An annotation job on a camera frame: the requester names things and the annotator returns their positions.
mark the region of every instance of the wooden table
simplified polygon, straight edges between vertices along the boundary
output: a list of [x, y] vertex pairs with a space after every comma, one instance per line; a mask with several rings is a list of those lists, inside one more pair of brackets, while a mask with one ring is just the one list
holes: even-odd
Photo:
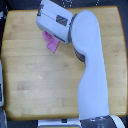
[[[127, 61], [117, 7], [91, 10], [98, 18], [107, 74], [110, 114], [127, 113]], [[10, 11], [4, 29], [3, 65], [5, 111], [11, 120], [78, 117], [77, 88], [84, 71], [72, 44], [46, 48], [36, 25], [37, 10]]]

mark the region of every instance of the black surface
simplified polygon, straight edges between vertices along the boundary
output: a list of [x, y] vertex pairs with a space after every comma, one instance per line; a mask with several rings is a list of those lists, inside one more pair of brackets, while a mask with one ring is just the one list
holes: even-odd
[[126, 117], [120, 117], [120, 119], [122, 120], [122, 122], [123, 122], [125, 128], [128, 128], [128, 124], [127, 124], [128, 118], [127, 118], [127, 116], [126, 116]]
[[67, 123], [67, 119], [62, 119], [62, 123]]
[[0, 12], [3, 10], [3, 0], [0, 0]]
[[[41, 0], [6, 0], [6, 2], [10, 5], [11, 9], [37, 9], [39, 7]], [[51, 0], [57, 3], [60, 6], [63, 6], [62, 0]], [[73, 0], [72, 7], [87, 7], [87, 6], [95, 6], [97, 0]], [[100, 0], [98, 5], [113, 5], [115, 4], [115, 0]]]
[[1, 45], [2, 45], [2, 36], [4, 31], [5, 19], [0, 19], [0, 53], [1, 53]]
[[8, 121], [8, 128], [37, 128], [38, 121]]
[[0, 102], [2, 101], [2, 88], [1, 88], [1, 84], [0, 84]]

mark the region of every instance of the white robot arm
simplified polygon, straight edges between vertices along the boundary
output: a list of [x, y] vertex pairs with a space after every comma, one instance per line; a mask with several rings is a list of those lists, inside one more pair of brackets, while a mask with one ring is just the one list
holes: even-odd
[[96, 16], [88, 10], [73, 16], [71, 12], [57, 4], [42, 0], [36, 23], [40, 29], [56, 36], [63, 43], [72, 42], [77, 57], [86, 65], [78, 87], [80, 121], [84, 124], [88, 120], [95, 122], [101, 119], [107, 120], [109, 116], [107, 80]]

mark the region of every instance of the pink object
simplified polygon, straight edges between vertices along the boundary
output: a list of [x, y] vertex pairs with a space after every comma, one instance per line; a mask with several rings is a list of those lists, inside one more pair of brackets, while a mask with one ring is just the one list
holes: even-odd
[[42, 35], [47, 42], [47, 48], [55, 53], [59, 40], [45, 31], [42, 33]]

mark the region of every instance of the wood grain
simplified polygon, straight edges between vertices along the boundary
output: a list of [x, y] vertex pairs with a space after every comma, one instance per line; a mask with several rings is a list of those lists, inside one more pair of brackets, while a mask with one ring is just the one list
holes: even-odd
[[[127, 113], [127, 60], [124, 34], [116, 7], [91, 10], [98, 18], [105, 60], [110, 114]], [[1, 60], [5, 111], [11, 120], [78, 117], [77, 88], [84, 64], [72, 44], [46, 48], [36, 25], [37, 10], [10, 11], [4, 29]]]

